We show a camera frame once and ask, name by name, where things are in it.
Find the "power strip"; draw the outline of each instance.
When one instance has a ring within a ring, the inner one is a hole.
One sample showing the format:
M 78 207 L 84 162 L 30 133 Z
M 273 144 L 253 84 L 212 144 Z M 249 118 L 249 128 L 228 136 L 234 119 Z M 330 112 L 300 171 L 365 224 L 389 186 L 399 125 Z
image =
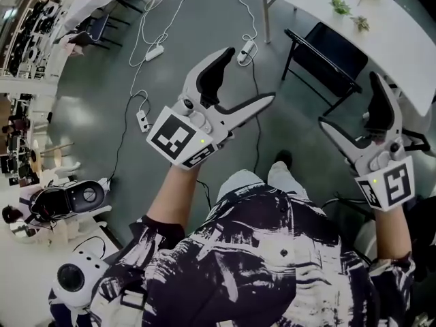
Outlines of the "power strip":
M 138 119 L 139 127 L 141 129 L 141 132 L 148 132 L 150 129 L 149 121 L 147 120 L 147 117 L 145 115 L 145 112 L 143 110 L 140 110 L 136 113 L 136 118 Z
M 147 54 L 145 55 L 145 60 L 149 62 L 157 56 L 160 56 L 162 53 L 164 53 L 164 47 L 162 45 L 157 45 L 150 52 L 147 52 Z
M 247 58 L 247 55 L 250 53 L 251 49 L 254 46 L 254 41 L 249 40 L 245 43 L 243 49 L 238 54 L 238 63 L 242 63 Z

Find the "white cable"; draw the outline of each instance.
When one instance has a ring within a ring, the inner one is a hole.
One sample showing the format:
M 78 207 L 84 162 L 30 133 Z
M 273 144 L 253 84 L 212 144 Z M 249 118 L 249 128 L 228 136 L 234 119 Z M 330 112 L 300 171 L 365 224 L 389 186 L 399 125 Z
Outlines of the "white cable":
M 160 0 L 158 3 L 156 3 L 156 0 L 151 0 L 150 2 L 146 3 L 146 5 L 145 5 L 145 7 L 144 7 L 144 11 L 145 11 L 145 13 L 142 15 L 141 20 L 140 20 L 140 26 L 139 26 L 139 28 L 138 28 L 138 34 L 137 34 L 137 36 L 136 36 L 135 46 L 134 46 L 134 49 L 132 50 L 132 52 L 131 52 L 131 54 L 130 54 L 130 58 L 129 58 L 129 65 L 130 65 L 130 67 L 138 67 L 138 69 L 136 70 L 135 76 L 134 76 L 134 80 L 133 80 L 133 82 L 132 82 L 132 84 L 131 84 L 131 87 L 130 87 L 130 96 L 131 96 L 131 97 L 135 97 L 135 96 L 137 96 L 139 93 L 142 93 L 142 92 L 145 93 L 145 100 L 141 103 L 141 105 L 140 105 L 140 109 L 139 109 L 139 110 L 141 110 L 142 105 L 144 105 L 144 103 L 145 103 L 145 102 L 147 101 L 147 99 L 149 98 L 149 94 L 148 94 L 147 91 L 145 91 L 144 89 L 140 89 L 140 90 L 137 91 L 135 94 L 132 93 L 133 88 L 134 88 L 134 85 L 135 85 L 135 82 L 136 82 L 136 78 L 138 77 L 138 74 L 140 73 L 140 70 L 141 70 L 142 65 L 143 65 L 144 62 L 146 61 L 146 56 L 147 56 L 147 54 L 150 52 L 151 48 L 154 47 L 154 45 L 158 46 L 158 45 L 164 43 L 164 42 L 167 40 L 167 38 L 168 38 L 168 30 L 171 28 L 171 26 L 172 26 L 172 24 L 173 24 L 173 22 L 174 22 L 174 20 L 175 20 L 175 18 L 176 18 L 176 16 L 177 16 L 178 12 L 180 11 L 180 9 L 181 9 L 181 7 L 182 7 L 183 2 L 184 2 L 185 0 L 182 0 L 182 1 L 180 2 L 180 4 L 178 5 L 178 8 L 177 8 L 176 13 L 175 13 L 175 14 L 173 15 L 173 17 L 172 17 L 172 20 L 171 20 L 170 24 L 165 28 L 165 30 L 163 31 L 163 33 L 160 34 L 159 36 L 157 36 L 154 42 L 148 42 L 147 40 L 145 40 L 145 36 L 144 36 L 145 18 L 148 16 L 149 12 L 152 11 L 152 10 L 154 10 L 157 6 L 159 6 L 159 5 L 162 3 L 162 1 L 163 1 L 163 0 Z M 255 52 L 254 52 L 254 55 L 250 57 L 250 59 L 249 59 L 249 61 L 248 61 L 247 63 L 241 63 L 241 62 L 238 62 L 238 64 L 239 64 L 240 66 L 242 66 L 242 67 L 246 67 L 246 66 L 248 66 L 248 65 L 251 64 L 251 62 L 253 61 L 254 57 L 256 57 L 256 54 L 258 53 L 258 45 L 254 42 L 254 39 L 258 36 L 258 31 L 257 31 L 257 29 L 256 29 L 256 27 L 255 27 L 255 25 L 254 25 L 254 23 L 255 23 L 255 18 L 254 18 L 254 15 L 253 15 L 253 14 L 251 13 L 251 11 L 250 11 L 250 7 L 249 7 L 245 2 L 243 2 L 242 0 L 239 0 L 239 2 L 242 3 L 242 4 L 247 8 L 247 11 L 248 11 L 248 13 L 249 13 L 249 15 L 251 16 L 252 21 L 253 21 L 253 22 L 252 22 L 252 27 L 253 27 L 253 30 L 254 30 L 254 36 L 250 36 L 249 34 L 244 34 L 244 35 L 242 36 L 242 39 L 243 39 L 245 42 L 248 42 L 248 41 L 251 40 L 251 41 L 253 42 L 253 45 L 255 46 Z M 139 63 L 137 63 L 137 64 L 132 64 L 131 59 L 132 59 L 132 57 L 133 57 L 133 55 L 134 55 L 134 53 L 135 53 L 135 51 L 136 51 L 136 48 L 138 47 L 138 40 L 139 40 L 139 36 L 140 36 L 140 34 L 142 34 L 142 40 L 143 40 L 146 44 L 149 45 L 149 48 L 147 49 L 147 51 L 146 51 L 146 53 L 145 53 L 145 55 L 144 55 L 144 58 L 141 60 L 141 62 L 139 62 Z
M 141 111 L 142 106 L 144 105 L 145 102 L 147 102 L 147 99 L 149 98 L 149 94 L 147 93 L 145 99 L 142 101 L 141 105 L 139 106 L 138 112 Z

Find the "wire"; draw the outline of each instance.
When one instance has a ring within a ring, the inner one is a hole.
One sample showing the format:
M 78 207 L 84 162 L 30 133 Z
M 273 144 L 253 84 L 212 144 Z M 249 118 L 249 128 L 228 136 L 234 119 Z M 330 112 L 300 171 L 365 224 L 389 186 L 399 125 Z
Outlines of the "wire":
M 247 55 L 251 59 L 251 65 L 252 65 L 251 68 L 253 70 L 252 71 L 252 73 L 253 73 L 253 81 L 254 81 L 254 85 L 256 87 L 256 97 L 257 97 L 259 95 L 259 86 L 258 86 L 258 82 L 256 80 L 256 74 L 255 74 L 255 69 L 254 69 L 254 59 L 253 59 L 253 57 L 250 54 L 248 54 L 248 52 L 245 52 L 245 51 L 241 51 L 241 52 L 242 52 L 243 55 Z M 254 169 L 253 169 L 254 174 L 256 173 L 256 170 L 257 170 L 258 164 L 259 164 L 259 158 L 260 158 L 259 145 L 260 145 L 260 137 L 262 135 L 262 128 L 260 127 L 259 117 L 256 115 L 255 119 L 256 119 L 256 123 L 258 124 L 259 131 L 258 131 L 258 138 L 256 140 L 256 161 L 254 163 Z
M 329 200 L 329 201 L 326 201 L 326 202 L 322 205 L 322 207 L 321 207 L 322 210 L 324 210 L 324 207 L 326 207 L 328 204 L 331 204 L 331 203 L 336 202 L 336 201 L 339 201 L 339 200 L 345 200 L 345 201 L 351 202 L 351 203 L 353 203 L 353 204 L 366 204 L 366 203 L 367 203 L 367 201 L 366 201 L 366 200 L 363 200 L 363 199 L 348 199 L 348 198 L 342 198 L 342 197 L 339 195 L 339 193 L 337 193 L 337 192 L 334 193 L 334 196 L 335 196 L 335 198 L 333 198 L 333 199 L 331 199 L 331 200 Z
M 167 40 L 167 38 L 168 38 L 168 30 L 171 28 L 171 26 L 172 26 L 172 24 L 173 24 L 175 18 L 177 17 L 178 12 L 180 11 L 180 9 L 181 9 L 181 7 L 182 7 L 183 2 L 184 2 L 185 0 L 182 0 L 182 1 L 179 3 L 178 8 L 177 8 L 177 10 L 176 10 L 176 13 L 173 15 L 170 24 L 169 24 L 169 25 L 168 25 L 168 26 L 163 30 L 163 33 L 160 34 L 160 35 L 158 35 L 158 36 L 155 38 L 155 40 L 154 40 L 153 42 L 149 42 L 149 41 L 147 41 L 147 40 L 145 39 L 145 36 L 144 36 L 144 26 L 145 26 L 145 20 L 146 20 L 146 17 L 147 17 L 148 14 L 150 13 L 150 11 L 154 10 L 154 9 L 155 9 L 157 6 L 159 6 L 159 5 L 162 3 L 162 1 L 164 1 L 164 0 L 160 0 L 158 3 L 156 3 L 156 1 L 157 1 L 157 0 L 151 0 L 151 1 L 150 1 L 149 3 L 147 3 L 147 4 L 145 5 L 145 7 L 144 7 L 144 11 L 145 11 L 145 13 L 142 15 L 142 18 L 141 18 L 141 20 L 140 20 L 140 25 L 139 25 L 139 28 L 138 28 L 138 34 L 137 34 L 137 36 L 136 36 L 136 41 L 135 41 L 135 46 L 134 46 L 134 49 L 132 50 L 132 52 L 131 52 L 131 54 L 130 54 L 130 58 L 129 58 L 129 65 L 130 65 L 130 67 L 138 67 L 137 70 L 136 70 L 135 76 L 134 76 L 134 80 L 133 80 L 133 82 L 132 82 L 132 84 L 131 84 L 131 87 L 130 87 L 130 96 L 131 96 L 131 97 L 135 97 L 135 96 L 137 96 L 138 94 L 140 94 L 140 93 L 143 92 L 143 93 L 145 93 L 146 98 L 148 98 L 149 94 L 148 94 L 144 89 L 140 89 L 140 90 L 137 91 L 135 94 L 133 94 L 133 88 L 134 88 L 134 85 L 135 85 L 135 82 L 136 82 L 136 78 L 138 77 L 138 74 L 140 73 L 140 70 L 141 70 L 141 68 L 142 68 L 142 65 L 143 65 L 144 62 L 146 61 L 146 56 L 147 56 L 147 54 L 150 52 L 151 48 L 154 47 L 154 46 L 158 46 L 158 45 L 164 43 L 164 42 Z M 256 56 L 256 54 L 258 53 L 258 46 L 257 46 L 257 44 L 254 42 L 254 39 L 258 36 L 258 30 L 257 30 L 256 27 L 255 27 L 255 18 L 254 18 L 254 15 L 251 13 L 250 7 L 249 7 L 245 2 L 243 2 L 242 0 L 239 0 L 239 2 L 242 3 L 242 4 L 247 8 L 247 11 L 248 11 L 249 15 L 250 15 L 251 18 L 252 18 L 252 27 L 253 27 L 253 30 L 254 30 L 254 36 L 251 36 L 251 35 L 249 35 L 249 34 L 244 34 L 244 35 L 242 36 L 242 39 L 243 39 L 244 41 L 246 41 L 246 42 L 248 42 L 248 41 L 252 41 L 252 42 L 254 43 L 254 46 L 255 46 L 255 53 L 254 53 L 254 55 L 253 55 L 252 57 L 250 57 L 250 61 L 249 61 L 248 63 L 240 63 L 240 62 L 238 62 L 239 65 L 241 65 L 241 66 L 243 66 L 243 67 L 246 67 L 246 66 L 248 66 L 250 63 L 253 62 L 253 58 L 254 58 L 254 57 Z M 135 51 L 136 51 L 136 48 L 138 47 L 138 41 L 139 41 L 139 37 L 140 37 L 140 35 L 142 35 L 142 40 L 143 40 L 146 44 L 149 45 L 149 48 L 148 48 L 148 50 L 145 52 L 145 55 L 144 55 L 144 57 L 142 58 L 142 60 L 141 60 L 139 63 L 134 64 L 134 63 L 132 63 L 132 57 L 134 56 Z
M 64 186 L 66 186 L 67 184 L 70 184 L 70 183 L 71 183 L 71 185 L 74 185 L 74 184 L 77 184 L 78 181 L 68 181 L 68 182 L 65 182 L 65 183 L 62 183 L 62 184 L 49 185 L 49 186 L 52 186 L 52 187 L 64 187 Z
M 24 223 L 24 224 L 26 224 L 29 227 L 29 229 L 32 229 L 33 227 L 36 227 L 36 228 L 47 229 L 47 230 L 50 230 L 51 232 L 53 232 L 53 229 L 55 229 L 56 225 L 57 225 L 57 221 L 50 221 L 50 227 L 49 228 L 46 227 L 46 226 L 43 226 L 43 225 L 39 225 L 39 224 L 26 223 L 25 221 L 15 221 L 15 223 Z
M 199 183 L 199 184 L 201 184 L 203 186 L 204 194 L 206 195 L 207 203 L 209 205 L 209 210 L 211 210 L 212 209 L 212 206 L 211 206 L 211 191 L 209 189 L 209 186 L 206 183 L 203 183 L 202 181 L 199 181 L 198 179 L 197 179 L 197 183 Z
M 93 238 L 99 238 L 99 239 L 102 240 L 102 242 L 103 242 L 103 249 L 102 249 L 103 253 L 102 253 L 101 257 L 100 257 L 100 259 L 102 259 L 102 258 L 104 257 L 104 255 L 106 254 L 106 243 L 104 242 L 104 240 L 103 240 L 100 236 L 92 236 L 92 237 L 90 237 L 90 238 L 87 238 L 85 241 L 82 241 L 81 243 L 79 243 L 79 244 L 78 244 L 78 245 L 73 249 L 73 252 L 74 252 L 75 250 L 77 250 L 77 248 L 79 248 L 80 246 L 82 246 L 85 242 L 87 242 L 87 241 L 89 241 L 89 240 L 92 240 Z
M 143 101 L 143 102 L 141 103 L 141 105 L 140 105 L 140 110 L 141 110 L 142 105 L 143 105 L 145 102 L 148 101 L 148 97 L 145 97 L 145 96 L 143 96 L 143 95 L 140 95 L 139 93 L 136 93 L 134 96 L 130 96 L 130 97 L 129 97 L 129 100 L 127 101 L 127 104 L 126 104 L 126 106 L 125 106 L 125 110 L 124 110 L 124 131 L 123 131 L 123 134 L 121 135 L 120 145 L 118 146 L 118 149 L 116 150 L 116 159 L 115 159 L 114 170 L 112 171 L 112 174 L 111 174 L 110 177 L 108 178 L 107 183 L 109 183 L 109 182 L 112 180 L 112 178 L 114 178 L 114 175 L 115 175 L 115 172 L 116 172 L 116 167 L 118 166 L 119 153 L 120 153 L 121 147 L 123 146 L 123 143 L 124 143 L 124 137 L 125 137 L 125 134 L 127 133 L 127 110 L 129 109 L 130 101 L 131 101 L 134 97 L 136 97 L 136 96 L 139 96 L 139 97 L 144 98 L 144 101 Z M 147 113 L 145 114 L 145 117 L 149 114 L 150 110 L 151 110 L 151 104 L 150 104 L 150 102 L 149 102 L 149 109 L 147 110 Z

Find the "black cable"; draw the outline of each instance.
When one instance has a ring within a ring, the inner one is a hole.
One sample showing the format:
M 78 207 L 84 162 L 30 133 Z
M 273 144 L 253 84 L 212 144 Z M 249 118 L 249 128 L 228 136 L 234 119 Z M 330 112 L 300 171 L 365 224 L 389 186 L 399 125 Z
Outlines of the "black cable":
M 81 243 L 79 243 L 74 249 L 73 249 L 73 252 L 75 251 L 75 250 L 77 250 L 77 248 L 79 248 L 81 245 L 83 245 L 85 242 L 87 242 L 87 241 L 89 241 L 89 240 L 92 240 L 93 238 L 99 238 L 100 240 L 102 240 L 102 242 L 103 242 L 103 254 L 102 254 L 102 256 L 100 257 L 100 259 L 102 259 L 103 257 L 104 257 L 104 255 L 106 254 L 106 243 L 104 242 L 104 240 L 100 237 L 100 236 L 92 236 L 92 237 L 90 237 L 90 238 L 87 238 L 85 241 L 82 241 Z
M 66 219 L 69 219 L 69 218 L 75 217 L 76 215 L 77 215 L 77 214 L 70 215 L 69 217 L 65 217 L 65 218 L 59 218 L 59 220 L 61 220 L 61 221 L 65 221 Z
M 256 97 L 257 97 L 259 95 L 259 86 L 258 86 L 258 82 L 256 80 L 256 75 L 255 75 L 255 70 L 254 70 L 254 59 L 250 54 L 248 54 L 248 52 L 241 51 L 241 53 L 243 55 L 247 55 L 251 59 L 251 65 L 252 65 L 251 68 L 253 70 L 253 80 L 254 80 L 254 85 L 256 87 Z M 253 169 L 254 173 L 256 173 L 256 170 L 257 170 L 258 164 L 259 164 L 259 156 L 260 156 L 259 145 L 260 145 L 260 136 L 262 135 L 262 128 L 260 127 L 259 118 L 257 115 L 255 118 L 256 118 L 256 123 L 258 124 L 259 133 L 258 133 L 258 139 L 256 140 L 256 161 L 254 163 L 254 169 Z
M 124 132 L 121 135 L 121 142 L 120 145 L 118 147 L 118 149 L 116 150 L 116 159 L 115 159 L 115 166 L 114 166 L 114 170 L 112 171 L 112 174 L 110 175 L 110 177 L 108 178 L 108 183 L 112 180 L 112 178 L 114 178 L 115 172 L 116 172 L 116 167 L 118 166 L 118 158 L 119 158 L 119 153 L 120 153 L 120 149 L 123 146 L 124 143 L 124 136 L 127 133 L 127 110 L 129 109 L 129 104 L 130 101 L 135 98 L 135 97 L 142 97 L 143 99 L 146 99 L 145 96 L 137 94 L 135 96 L 130 96 L 129 100 L 127 101 L 127 104 L 125 106 L 125 110 L 124 110 Z M 150 110 L 151 110 L 151 104 L 150 101 L 147 99 L 146 102 L 149 104 L 149 109 L 147 110 L 147 113 L 145 114 L 145 117 L 147 117 L 147 115 L 149 114 Z
M 345 200 L 354 204 L 366 204 L 367 201 L 365 199 L 351 199 L 351 198 L 343 198 L 341 196 L 340 193 L 338 193 L 337 191 L 333 194 L 334 198 L 331 200 L 326 201 L 325 204 L 322 205 L 321 209 L 324 209 L 325 206 L 327 206 L 328 204 L 331 204 L 332 202 L 336 202 L 336 201 L 340 201 L 340 200 Z
M 207 204 L 209 205 L 209 210 L 211 210 L 212 209 L 212 206 L 211 206 L 211 191 L 209 189 L 209 186 L 206 183 L 204 183 L 202 181 L 199 181 L 198 179 L 197 179 L 197 183 L 199 183 L 199 184 L 201 184 L 203 186 L 204 194 L 206 195 L 206 199 L 207 199 Z
M 60 188 L 62 188 L 64 186 L 66 186 L 68 183 L 72 183 L 71 185 L 69 185 L 71 187 L 72 185 L 77 184 L 78 181 L 68 181 L 68 182 L 65 182 L 63 184 L 49 185 L 49 187 L 60 187 Z
M 43 228 L 43 229 L 51 230 L 51 232 L 53 232 L 53 229 L 57 225 L 57 221 L 52 221 L 52 222 L 54 223 L 54 225 L 52 226 L 51 222 L 50 222 L 50 227 L 47 228 L 46 226 L 39 225 L 39 224 L 37 225 L 37 224 L 26 223 L 25 221 L 15 221 L 15 223 L 24 223 L 24 224 L 26 224 L 27 226 L 29 226 L 29 229 L 32 229 L 33 227 L 37 227 L 37 228 Z

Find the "table leg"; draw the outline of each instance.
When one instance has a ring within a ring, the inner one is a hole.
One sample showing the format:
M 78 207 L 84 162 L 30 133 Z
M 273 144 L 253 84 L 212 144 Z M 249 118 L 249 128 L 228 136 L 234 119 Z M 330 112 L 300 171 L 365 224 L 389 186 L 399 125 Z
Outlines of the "table leg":
M 58 146 L 55 146 L 54 148 L 50 148 L 50 149 L 47 149 L 47 150 L 45 150 L 45 151 L 42 151 L 41 154 L 50 153 L 50 152 L 52 152 L 52 151 L 55 151 L 56 149 L 66 148 L 67 146 L 70 146 L 70 145 L 74 145 L 74 143 L 68 143 L 68 144 L 58 145 Z
M 268 13 L 268 0 L 262 0 L 262 7 L 264 10 L 264 28 L 265 28 L 265 43 L 269 44 L 271 42 L 270 39 L 270 16 Z

